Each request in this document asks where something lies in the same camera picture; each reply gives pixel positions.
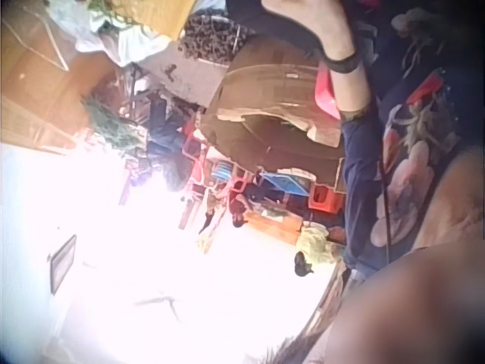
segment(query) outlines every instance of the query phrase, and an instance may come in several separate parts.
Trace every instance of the floral shirt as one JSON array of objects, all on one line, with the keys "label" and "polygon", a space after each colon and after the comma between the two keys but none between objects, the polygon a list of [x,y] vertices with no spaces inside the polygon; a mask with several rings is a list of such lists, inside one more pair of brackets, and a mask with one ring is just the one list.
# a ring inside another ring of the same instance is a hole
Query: floral shirt
[{"label": "floral shirt", "polygon": [[[411,9],[391,18],[385,36],[377,27],[377,56],[369,77],[378,107],[361,120],[343,124],[344,260],[366,278],[388,258],[380,158],[386,172],[394,261],[412,248],[446,166],[459,150],[483,140],[481,62],[463,64],[439,34],[413,28],[422,22],[433,29],[439,21],[435,14]],[[386,40],[380,48],[379,36]],[[463,60],[468,56],[461,54]]]}]

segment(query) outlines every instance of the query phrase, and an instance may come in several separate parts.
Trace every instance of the cardboard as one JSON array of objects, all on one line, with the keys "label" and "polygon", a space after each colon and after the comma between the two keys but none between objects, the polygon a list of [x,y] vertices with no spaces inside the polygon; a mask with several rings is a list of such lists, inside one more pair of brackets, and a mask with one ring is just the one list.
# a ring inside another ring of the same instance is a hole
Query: cardboard
[{"label": "cardboard", "polygon": [[317,74],[316,59],[285,42],[255,37],[235,57],[208,113],[235,122],[248,115],[278,117],[336,148],[340,123],[315,101]]},{"label": "cardboard", "polygon": [[[259,168],[295,172],[344,193],[343,141],[338,122],[315,104],[316,64],[291,45],[255,37],[231,64],[229,77],[202,116],[201,132],[252,173]],[[288,69],[299,77],[288,78]],[[290,101],[296,106],[286,105]],[[320,134],[315,135],[326,145],[308,138],[310,126],[318,126]]]}]

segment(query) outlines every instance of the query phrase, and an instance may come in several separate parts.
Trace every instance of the white wall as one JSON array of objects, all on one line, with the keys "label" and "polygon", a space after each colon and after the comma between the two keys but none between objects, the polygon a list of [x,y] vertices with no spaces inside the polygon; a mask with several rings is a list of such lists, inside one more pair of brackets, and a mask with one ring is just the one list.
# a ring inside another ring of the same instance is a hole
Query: white wall
[{"label": "white wall", "polygon": [[95,178],[78,158],[5,144],[1,152],[0,348],[11,364],[37,364],[59,330],[77,277],[75,263],[52,296],[48,256],[82,230],[87,209],[100,198],[89,192],[97,188]]}]

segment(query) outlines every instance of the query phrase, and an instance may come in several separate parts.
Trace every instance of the red stool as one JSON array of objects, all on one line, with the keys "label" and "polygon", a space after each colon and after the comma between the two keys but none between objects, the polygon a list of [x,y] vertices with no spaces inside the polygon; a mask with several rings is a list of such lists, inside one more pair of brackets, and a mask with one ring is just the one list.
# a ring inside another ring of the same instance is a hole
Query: red stool
[{"label": "red stool", "polygon": [[315,85],[315,101],[318,107],[327,114],[340,120],[339,110],[336,108],[335,97],[333,96],[332,80],[330,72],[320,64],[320,70],[317,75],[317,84]]},{"label": "red stool", "polygon": [[326,186],[311,184],[308,207],[314,210],[337,214],[343,207],[345,194],[333,192]]}]

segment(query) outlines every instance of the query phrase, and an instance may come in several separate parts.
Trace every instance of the cardboard box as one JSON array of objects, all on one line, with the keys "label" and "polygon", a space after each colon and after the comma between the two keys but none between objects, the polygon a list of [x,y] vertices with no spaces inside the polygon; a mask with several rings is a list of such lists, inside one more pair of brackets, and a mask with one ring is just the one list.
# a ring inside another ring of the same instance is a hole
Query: cardboard box
[{"label": "cardboard box", "polygon": [[248,115],[284,119],[317,143],[338,147],[340,123],[315,101],[318,62],[290,44],[251,39],[230,65],[208,113],[241,122]]}]

